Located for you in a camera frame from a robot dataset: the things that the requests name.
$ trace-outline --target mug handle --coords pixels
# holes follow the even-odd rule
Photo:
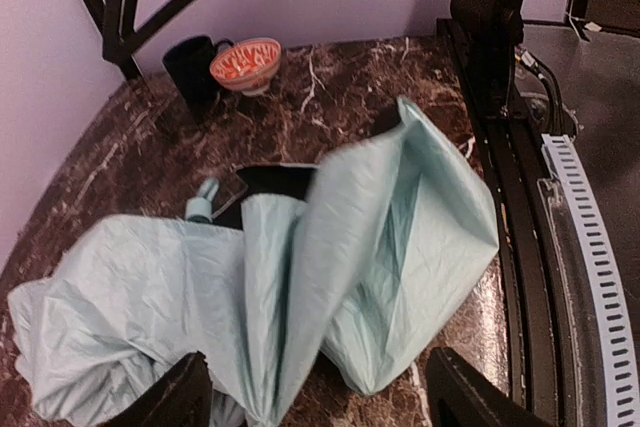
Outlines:
[[[218,42],[216,42],[215,44],[213,44],[213,50],[216,53],[216,55],[218,55],[218,51],[220,50],[220,46],[227,44],[229,45],[229,47],[233,47],[234,45],[236,45],[233,40],[229,40],[229,39],[221,39]]]

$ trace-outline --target brown marble tabletop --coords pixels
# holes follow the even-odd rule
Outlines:
[[[181,217],[208,176],[222,182],[218,204],[242,189],[234,175],[257,163],[318,162],[371,135],[398,95],[414,100],[482,175],[466,106],[444,41],[402,38],[286,51],[271,90],[249,99],[226,93],[196,125],[164,75],[123,85],[60,168],[0,277],[0,425],[68,425],[39,419],[18,355],[7,293],[51,275],[63,252],[113,213]],[[283,426],[430,426],[425,364],[450,346],[508,392],[504,294],[497,260],[411,367],[383,392],[361,397],[320,356]]]

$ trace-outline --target cup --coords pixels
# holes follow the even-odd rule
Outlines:
[[[206,35],[200,35],[183,40],[162,58],[164,68],[187,105],[202,104],[217,98],[221,87],[209,73],[209,65],[225,44],[233,46],[229,39],[214,44]]]

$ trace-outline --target machine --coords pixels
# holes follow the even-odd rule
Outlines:
[[[193,0],[172,0],[134,30],[138,0],[84,0],[103,56],[131,79],[132,55]],[[640,425],[631,324],[615,257],[571,137],[553,72],[524,41],[523,0],[451,0],[449,42],[499,219],[510,398],[451,350],[427,368],[439,426]],[[536,113],[517,64],[547,92]]]

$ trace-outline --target table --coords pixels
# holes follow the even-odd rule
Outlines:
[[[17,349],[7,293],[51,275],[62,254],[113,213],[181,217],[206,177],[222,182],[221,205],[242,189],[239,166],[318,162],[371,135],[377,114],[403,94],[482,168],[445,40],[400,38],[287,50],[271,90],[225,93],[196,125],[166,75],[124,84],[107,102],[48,187],[0,277],[0,425],[67,425],[39,419],[14,369]],[[508,393],[502,276],[494,260],[432,344],[383,392],[363,398],[320,357],[283,426],[430,426],[424,368],[450,346]]]

